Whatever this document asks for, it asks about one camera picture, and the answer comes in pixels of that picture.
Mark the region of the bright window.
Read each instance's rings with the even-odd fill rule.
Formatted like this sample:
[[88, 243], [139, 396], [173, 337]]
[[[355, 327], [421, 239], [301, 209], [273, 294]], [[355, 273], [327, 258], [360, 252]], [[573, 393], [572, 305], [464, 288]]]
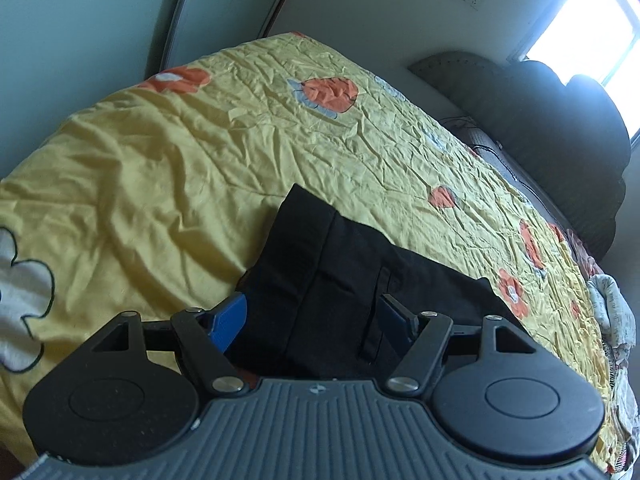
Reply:
[[639, 142], [639, 0], [556, 0], [510, 60], [544, 63], [564, 84], [594, 79]]

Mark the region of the glass wardrobe sliding door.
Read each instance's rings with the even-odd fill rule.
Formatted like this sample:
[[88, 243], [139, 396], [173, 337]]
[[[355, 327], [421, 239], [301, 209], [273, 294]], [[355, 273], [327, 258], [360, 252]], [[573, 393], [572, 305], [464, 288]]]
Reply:
[[1, 173], [76, 110], [258, 38], [280, 0], [1, 0]]

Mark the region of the grey mattress edge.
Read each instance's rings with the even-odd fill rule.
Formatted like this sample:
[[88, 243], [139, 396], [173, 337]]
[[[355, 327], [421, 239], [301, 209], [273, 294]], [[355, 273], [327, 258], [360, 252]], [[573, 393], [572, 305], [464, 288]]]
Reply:
[[446, 118], [440, 122], [447, 130], [466, 144], [490, 166], [493, 166], [510, 185], [517, 188], [548, 222], [557, 226], [568, 240], [574, 259], [588, 255], [587, 247], [577, 236], [560, 208], [535, 180], [503, 149], [491, 139], [471, 117]]

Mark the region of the black pants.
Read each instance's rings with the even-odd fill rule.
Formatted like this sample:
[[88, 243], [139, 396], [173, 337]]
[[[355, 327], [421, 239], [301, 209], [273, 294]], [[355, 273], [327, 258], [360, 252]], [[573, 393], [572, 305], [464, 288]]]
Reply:
[[384, 294], [413, 313], [436, 311], [460, 325], [490, 314], [517, 321], [487, 278], [395, 246], [299, 185], [238, 289], [247, 318], [227, 356], [262, 377], [384, 382], [400, 361], [376, 317]]

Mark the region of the white patterned folded quilt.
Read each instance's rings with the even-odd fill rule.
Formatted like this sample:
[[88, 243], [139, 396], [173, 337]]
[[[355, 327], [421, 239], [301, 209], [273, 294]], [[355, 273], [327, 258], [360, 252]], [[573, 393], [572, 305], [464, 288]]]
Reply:
[[631, 479], [639, 458], [639, 408], [628, 372], [637, 342], [636, 318], [612, 276], [594, 274], [588, 278], [587, 289], [610, 363], [614, 422], [625, 439], [620, 456], [624, 463], [616, 466], [613, 478]]

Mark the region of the yellow floral bedspread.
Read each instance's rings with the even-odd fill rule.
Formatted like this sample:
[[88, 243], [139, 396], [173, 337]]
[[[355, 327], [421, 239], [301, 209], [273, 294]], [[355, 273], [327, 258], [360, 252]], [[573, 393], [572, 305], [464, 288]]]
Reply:
[[1, 446], [35, 451], [28, 390], [118, 311], [213, 304], [294, 184], [392, 243], [487, 278], [526, 330], [614, 400], [565, 236], [375, 74], [284, 34], [73, 114], [1, 182]]

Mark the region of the dark upholstered headboard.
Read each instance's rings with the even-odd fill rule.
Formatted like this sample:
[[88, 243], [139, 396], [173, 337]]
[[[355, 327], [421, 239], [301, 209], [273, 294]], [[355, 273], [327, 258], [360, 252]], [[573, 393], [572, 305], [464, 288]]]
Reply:
[[541, 62], [500, 66], [461, 51], [431, 55], [409, 70], [506, 150], [594, 258], [606, 255], [626, 194], [631, 143], [597, 81], [578, 75], [562, 82]]

